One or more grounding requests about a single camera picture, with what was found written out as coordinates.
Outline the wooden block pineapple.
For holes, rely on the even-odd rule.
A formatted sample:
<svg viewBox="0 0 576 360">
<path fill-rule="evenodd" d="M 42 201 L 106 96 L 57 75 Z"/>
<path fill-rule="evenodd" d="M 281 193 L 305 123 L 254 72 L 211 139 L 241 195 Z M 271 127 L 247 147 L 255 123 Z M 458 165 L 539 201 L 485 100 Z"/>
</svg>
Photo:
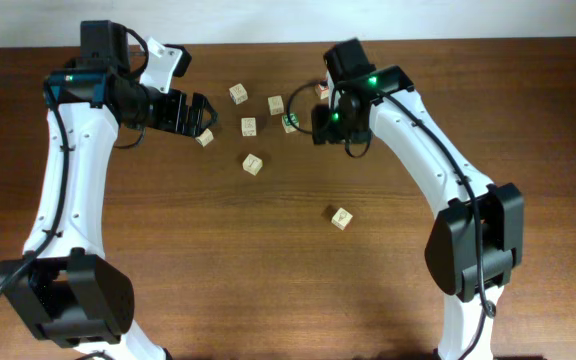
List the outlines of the wooden block pineapple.
<svg viewBox="0 0 576 360">
<path fill-rule="evenodd" d="M 202 146 L 206 147 L 214 140 L 214 134 L 210 129 L 205 129 L 195 140 Z"/>
</svg>

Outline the wooden block number five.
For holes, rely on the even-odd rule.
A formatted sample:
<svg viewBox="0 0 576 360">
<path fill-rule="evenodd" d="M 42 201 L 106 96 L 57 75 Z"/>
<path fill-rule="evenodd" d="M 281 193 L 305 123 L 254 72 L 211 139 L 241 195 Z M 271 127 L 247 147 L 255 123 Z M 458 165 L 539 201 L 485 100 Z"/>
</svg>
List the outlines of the wooden block number five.
<svg viewBox="0 0 576 360">
<path fill-rule="evenodd" d="M 244 137 L 254 137 L 257 135 L 256 119 L 254 117 L 244 117 L 241 119 L 241 132 Z"/>
</svg>

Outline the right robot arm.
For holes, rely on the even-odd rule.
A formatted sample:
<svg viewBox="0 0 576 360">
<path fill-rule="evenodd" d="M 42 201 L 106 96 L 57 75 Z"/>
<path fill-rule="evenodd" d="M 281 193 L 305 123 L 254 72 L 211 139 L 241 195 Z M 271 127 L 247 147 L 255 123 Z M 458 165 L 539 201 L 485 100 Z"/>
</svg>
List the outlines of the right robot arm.
<svg viewBox="0 0 576 360">
<path fill-rule="evenodd" d="M 440 359 L 490 359 L 497 304 L 522 262 L 524 198 L 496 185 L 451 143 L 413 81 L 398 66 L 378 69 L 357 39 L 323 55 L 330 89 L 311 113 L 315 144 L 369 146 L 378 138 L 424 195 L 434 224 L 424 250 L 444 294 Z"/>
</svg>

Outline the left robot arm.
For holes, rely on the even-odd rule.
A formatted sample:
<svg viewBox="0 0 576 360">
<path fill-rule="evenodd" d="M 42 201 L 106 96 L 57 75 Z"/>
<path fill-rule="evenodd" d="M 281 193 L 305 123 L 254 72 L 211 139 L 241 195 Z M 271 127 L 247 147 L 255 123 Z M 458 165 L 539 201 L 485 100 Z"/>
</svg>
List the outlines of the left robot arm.
<svg viewBox="0 0 576 360">
<path fill-rule="evenodd" d="M 204 95 L 171 86 L 191 62 L 184 47 L 141 39 L 144 62 L 133 67 L 134 37 L 109 20 L 85 21 L 79 55 L 45 78 L 49 150 L 40 205 L 21 257 L 0 263 L 0 299 L 33 337 L 84 359 L 169 355 L 137 324 L 132 283 L 105 258 L 105 182 L 120 128 L 208 142 L 218 118 Z"/>
</svg>

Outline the wooden block number four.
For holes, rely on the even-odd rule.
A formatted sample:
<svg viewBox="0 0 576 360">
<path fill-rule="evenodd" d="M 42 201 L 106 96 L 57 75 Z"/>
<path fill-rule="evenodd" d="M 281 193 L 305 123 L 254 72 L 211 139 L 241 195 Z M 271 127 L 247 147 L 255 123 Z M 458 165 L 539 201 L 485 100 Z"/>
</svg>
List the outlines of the wooden block number four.
<svg viewBox="0 0 576 360">
<path fill-rule="evenodd" d="M 256 176 L 263 167 L 263 160 L 254 154 L 248 154 L 242 162 L 242 168 L 249 174 Z"/>
</svg>

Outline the wooden block blue D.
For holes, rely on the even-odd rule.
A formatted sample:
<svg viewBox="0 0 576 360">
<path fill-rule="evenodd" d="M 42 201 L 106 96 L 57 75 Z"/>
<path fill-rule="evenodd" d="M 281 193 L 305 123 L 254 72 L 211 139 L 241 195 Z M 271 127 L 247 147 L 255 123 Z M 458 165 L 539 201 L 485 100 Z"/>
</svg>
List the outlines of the wooden block blue D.
<svg viewBox="0 0 576 360">
<path fill-rule="evenodd" d="M 332 215 L 330 222 L 341 231 L 344 231 L 352 219 L 352 213 L 344 208 L 338 208 Z"/>
</svg>

